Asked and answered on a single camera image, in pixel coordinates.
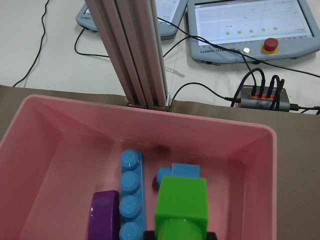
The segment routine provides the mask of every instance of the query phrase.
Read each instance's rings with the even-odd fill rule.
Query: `screen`
[[[158,17],[172,22],[177,11],[179,0],[155,0],[156,14]],[[158,20],[159,23],[170,25],[164,21]]]
[[[312,38],[297,0],[225,0],[195,5],[197,34],[213,44]],[[199,41],[199,46],[208,45]]]

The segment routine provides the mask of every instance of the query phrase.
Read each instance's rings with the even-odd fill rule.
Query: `pink bin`
[[[206,178],[209,232],[275,240],[276,139],[259,124],[29,96],[0,143],[0,239],[85,240],[94,192],[120,190],[120,155],[134,149],[144,158],[147,230],[157,170],[185,163]]]

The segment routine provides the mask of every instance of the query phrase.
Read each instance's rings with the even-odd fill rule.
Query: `blue block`
[[[144,167],[141,151],[127,149],[120,157],[120,240],[142,240],[146,230]]]
[[[199,178],[200,165],[172,163],[172,167],[163,166],[159,168],[156,174],[156,181],[158,184],[161,184],[161,179],[163,176]]]

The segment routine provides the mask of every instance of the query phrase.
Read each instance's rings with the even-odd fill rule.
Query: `purple block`
[[[119,230],[119,192],[95,192],[90,208],[88,240],[118,240]]]

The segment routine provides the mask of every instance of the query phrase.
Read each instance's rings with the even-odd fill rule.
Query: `green block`
[[[155,208],[157,240],[205,240],[208,226],[204,178],[163,176]]]

